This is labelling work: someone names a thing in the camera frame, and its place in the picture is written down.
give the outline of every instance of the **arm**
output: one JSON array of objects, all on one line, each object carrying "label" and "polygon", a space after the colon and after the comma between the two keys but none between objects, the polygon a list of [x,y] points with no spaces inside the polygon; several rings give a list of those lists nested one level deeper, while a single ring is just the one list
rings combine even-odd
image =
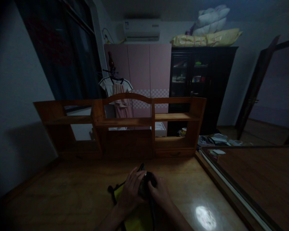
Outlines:
[{"label": "arm", "polygon": [[115,207],[96,228],[95,231],[114,231],[120,223],[144,200],[138,196],[138,188],[146,171],[135,172],[134,168],[124,183],[121,197]]},{"label": "arm", "polygon": [[172,202],[164,179],[156,174],[153,175],[157,182],[157,186],[156,188],[153,187],[151,181],[148,182],[148,186],[156,203],[163,208],[179,231],[193,231],[180,210]]}]

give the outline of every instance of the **ceiling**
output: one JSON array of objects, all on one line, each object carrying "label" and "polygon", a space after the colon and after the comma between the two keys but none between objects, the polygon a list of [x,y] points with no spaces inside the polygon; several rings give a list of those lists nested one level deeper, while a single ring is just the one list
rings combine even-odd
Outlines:
[{"label": "ceiling", "polygon": [[112,21],[159,18],[195,21],[199,10],[226,4],[228,21],[267,22],[289,10],[289,0],[101,0]]}]

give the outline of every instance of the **checkered pattern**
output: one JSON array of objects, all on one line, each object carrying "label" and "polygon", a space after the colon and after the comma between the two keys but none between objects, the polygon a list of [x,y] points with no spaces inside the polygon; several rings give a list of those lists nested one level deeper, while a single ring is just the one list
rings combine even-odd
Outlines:
[{"label": "checkered pattern", "polygon": [[[168,98],[169,88],[168,89],[152,89],[151,96],[153,98]],[[155,104],[155,108],[168,108],[168,104]]]},{"label": "checkered pattern", "polygon": [[[150,89],[133,89],[132,90],[133,93],[139,94],[139,95],[143,95],[146,97],[150,97]],[[135,100],[133,99],[133,108],[135,109],[142,109],[142,108],[150,108],[150,104],[147,104],[143,101],[140,100]]]},{"label": "checkered pattern", "polygon": [[168,89],[152,89],[151,96],[153,98],[168,98],[169,88]]},{"label": "checkered pattern", "polygon": [[[169,89],[133,89],[133,93],[143,95],[146,97],[152,96],[153,98],[168,98],[169,97]],[[141,108],[150,108],[150,104],[147,104],[143,101],[133,99],[133,108],[141,109]],[[168,104],[155,104],[155,108],[168,108]]]}]

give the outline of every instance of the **pink wardrobe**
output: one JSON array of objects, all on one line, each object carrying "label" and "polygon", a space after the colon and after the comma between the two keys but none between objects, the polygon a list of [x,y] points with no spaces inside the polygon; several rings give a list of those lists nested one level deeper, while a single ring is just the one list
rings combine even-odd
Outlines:
[{"label": "pink wardrobe", "polygon": [[[169,97],[171,44],[104,45],[121,78],[130,81],[134,93],[146,97]],[[150,117],[149,104],[133,100],[134,117]],[[168,104],[156,104],[155,113],[168,113]]]}]

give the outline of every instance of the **yellow cloth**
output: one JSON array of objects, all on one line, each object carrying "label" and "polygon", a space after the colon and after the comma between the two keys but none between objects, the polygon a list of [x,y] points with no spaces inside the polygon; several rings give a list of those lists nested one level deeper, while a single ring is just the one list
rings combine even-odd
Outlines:
[{"label": "yellow cloth", "polygon": [[[116,191],[114,191],[116,201],[119,200],[122,194],[122,185]],[[126,231],[152,231],[152,217],[148,203],[140,205],[135,209],[124,221]]]}]

